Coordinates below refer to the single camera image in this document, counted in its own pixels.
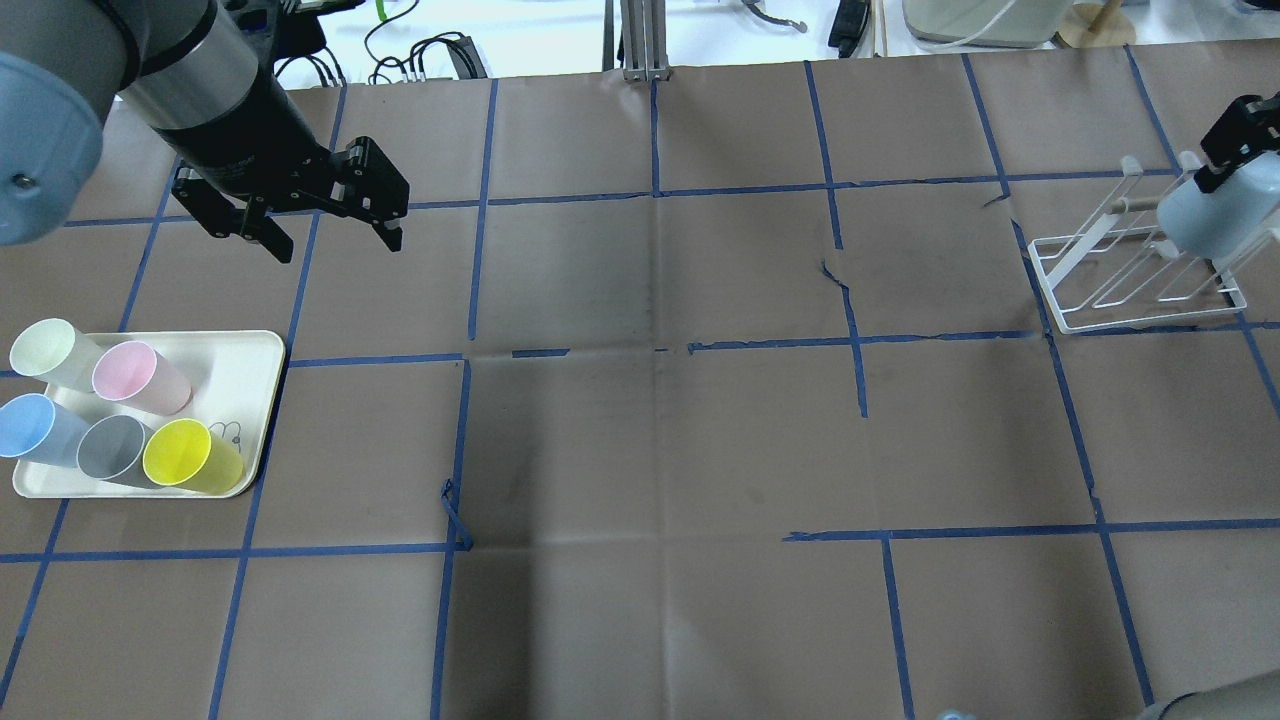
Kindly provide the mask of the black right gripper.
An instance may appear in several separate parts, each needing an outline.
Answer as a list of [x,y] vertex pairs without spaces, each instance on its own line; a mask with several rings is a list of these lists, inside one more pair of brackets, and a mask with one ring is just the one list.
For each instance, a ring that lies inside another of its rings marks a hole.
[[1207,164],[1196,172],[1202,193],[1215,193],[1238,167],[1279,150],[1279,95],[1234,99],[1201,140]]

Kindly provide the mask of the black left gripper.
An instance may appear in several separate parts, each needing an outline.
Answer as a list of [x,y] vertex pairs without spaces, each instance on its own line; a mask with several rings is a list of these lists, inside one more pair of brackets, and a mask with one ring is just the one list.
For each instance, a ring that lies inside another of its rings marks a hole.
[[237,233],[289,264],[294,242],[271,218],[319,210],[371,225],[390,252],[403,247],[410,183],[370,137],[340,151],[316,143],[301,150],[262,150],[218,169],[180,165],[172,193],[214,233]]

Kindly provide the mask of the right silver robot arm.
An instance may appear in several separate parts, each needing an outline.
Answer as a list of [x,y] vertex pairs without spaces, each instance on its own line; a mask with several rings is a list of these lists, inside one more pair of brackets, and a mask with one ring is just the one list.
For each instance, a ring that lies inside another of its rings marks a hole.
[[[1199,142],[1204,164],[1161,200],[1160,225],[1176,249],[1213,260],[1260,237],[1277,209],[1277,96],[1230,101]],[[1275,719],[1279,678],[1272,670],[1208,691],[1153,703],[1142,719]]]

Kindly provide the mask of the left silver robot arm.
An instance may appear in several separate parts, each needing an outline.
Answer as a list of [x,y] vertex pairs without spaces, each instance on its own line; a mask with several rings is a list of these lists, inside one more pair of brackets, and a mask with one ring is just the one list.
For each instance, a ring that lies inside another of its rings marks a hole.
[[67,222],[120,99],[180,159],[172,195],[210,236],[288,263],[274,213],[315,210],[401,250],[408,181],[366,136],[321,146],[221,3],[5,1],[1,15],[4,245]]

